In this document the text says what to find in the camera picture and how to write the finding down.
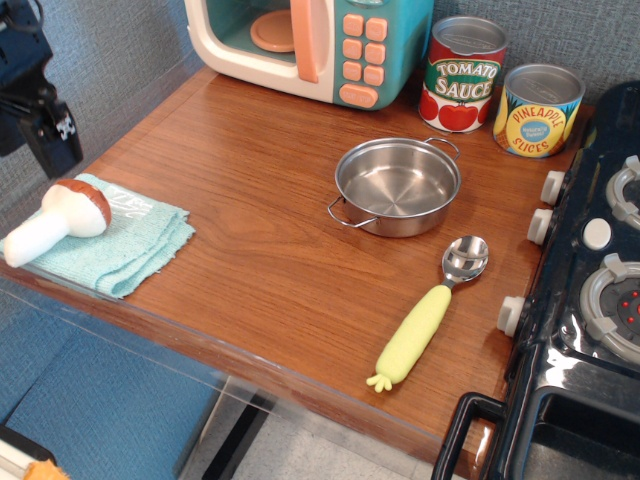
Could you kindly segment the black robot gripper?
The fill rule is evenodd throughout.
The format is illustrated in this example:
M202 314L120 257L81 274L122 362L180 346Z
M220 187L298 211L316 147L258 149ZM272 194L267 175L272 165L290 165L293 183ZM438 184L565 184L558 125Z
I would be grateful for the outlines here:
M35 20L1 20L0 155L26 143L50 178L83 160L76 122L44 70L53 57Z

